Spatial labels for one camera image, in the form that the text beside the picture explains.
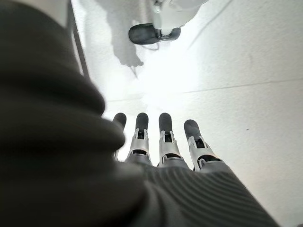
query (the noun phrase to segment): white floor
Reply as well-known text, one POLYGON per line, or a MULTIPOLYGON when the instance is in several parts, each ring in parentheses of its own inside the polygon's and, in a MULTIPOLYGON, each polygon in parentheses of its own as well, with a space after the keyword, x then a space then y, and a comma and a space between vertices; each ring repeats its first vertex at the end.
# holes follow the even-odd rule
POLYGON ((303 1, 210 0, 171 43, 137 46, 151 22, 144 0, 73 0, 89 72, 127 116, 124 160, 138 113, 149 115, 152 162, 158 117, 168 112, 192 167, 183 123, 205 140, 284 227, 303 223, 303 1))

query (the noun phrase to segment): metal finger segment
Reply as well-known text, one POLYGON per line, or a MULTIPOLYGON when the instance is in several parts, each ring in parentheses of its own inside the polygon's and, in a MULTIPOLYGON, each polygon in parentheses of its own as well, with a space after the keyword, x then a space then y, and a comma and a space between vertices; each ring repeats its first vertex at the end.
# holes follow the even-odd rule
MULTIPOLYGON (((115 115, 113 122, 120 125, 122 127, 122 130, 124 131, 125 125, 126 125, 126 115, 124 113, 118 113, 115 115)), ((114 159, 118 161, 118 153, 119 150, 114 152, 114 159)))
POLYGON ((160 141, 159 141, 159 167, 184 167, 188 168, 180 155, 177 141, 172 131, 171 116, 163 113, 159 117, 160 141))
POLYGON ((136 128, 126 162, 152 165, 149 154, 148 116, 140 113, 137 116, 136 128))
POLYGON ((195 121, 187 120, 184 123, 184 131, 195 171, 203 169, 203 166, 205 166, 207 162, 221 161, 204 141, 199 126, 195 121))

